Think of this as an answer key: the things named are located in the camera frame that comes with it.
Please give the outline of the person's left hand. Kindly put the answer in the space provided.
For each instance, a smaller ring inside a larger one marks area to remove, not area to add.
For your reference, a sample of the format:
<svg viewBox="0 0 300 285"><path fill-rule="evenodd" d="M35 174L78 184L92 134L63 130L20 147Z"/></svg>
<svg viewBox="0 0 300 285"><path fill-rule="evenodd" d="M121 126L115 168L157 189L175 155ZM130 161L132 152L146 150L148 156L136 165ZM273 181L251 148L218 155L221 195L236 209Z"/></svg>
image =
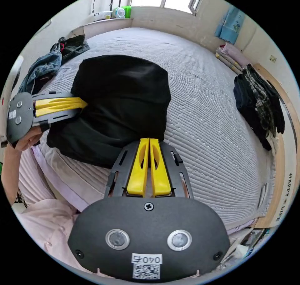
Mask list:
<svg viewBox="0 0 300 285"><path fill-rule="evenodd" d="M23 152L26 149L34 146L36 143L39 142L40 138L42 137L43 132L40 128L40 126L34 126L32 127L27 134L18 140L15 150Z"/></svg>

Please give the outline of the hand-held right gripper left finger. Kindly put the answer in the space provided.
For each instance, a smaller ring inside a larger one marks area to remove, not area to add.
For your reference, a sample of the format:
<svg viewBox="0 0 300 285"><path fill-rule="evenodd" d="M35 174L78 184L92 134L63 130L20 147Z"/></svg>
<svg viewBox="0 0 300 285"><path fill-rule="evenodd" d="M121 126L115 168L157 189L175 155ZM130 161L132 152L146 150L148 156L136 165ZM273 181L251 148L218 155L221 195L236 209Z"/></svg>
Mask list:
<svg viewBox="0 0 300 285"><path fill-rule="evenodd" d="M149 138L142 138L133 161L127 193L130 196L145 197L148 174Z"/></svg>

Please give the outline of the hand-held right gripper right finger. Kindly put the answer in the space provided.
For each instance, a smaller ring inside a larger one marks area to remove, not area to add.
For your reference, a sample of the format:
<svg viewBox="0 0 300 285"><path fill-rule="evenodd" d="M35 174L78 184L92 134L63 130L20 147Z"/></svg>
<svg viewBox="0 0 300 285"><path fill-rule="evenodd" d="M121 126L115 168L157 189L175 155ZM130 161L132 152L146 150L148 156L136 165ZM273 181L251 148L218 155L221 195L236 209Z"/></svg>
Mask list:
<svg viewBox="0 0 300 285"><path fill-rule="evenodd" d="M150 163L153 196L170 195L170 181L158 139L150 139Z"/></svg>

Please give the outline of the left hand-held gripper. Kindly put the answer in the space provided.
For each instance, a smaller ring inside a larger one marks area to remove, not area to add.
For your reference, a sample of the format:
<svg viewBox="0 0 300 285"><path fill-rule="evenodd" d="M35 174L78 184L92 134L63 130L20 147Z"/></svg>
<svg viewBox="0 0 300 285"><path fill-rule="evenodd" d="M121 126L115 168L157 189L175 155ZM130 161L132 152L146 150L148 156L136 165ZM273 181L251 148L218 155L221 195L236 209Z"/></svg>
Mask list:
<svg viewBox="0 0 300 285"><path fill-rule="evenodd" d="M6 141L16 145L34 126L44 132L52 124L74 118L88 104L68 92L18 93L10 101L6 118Z"/></svg>

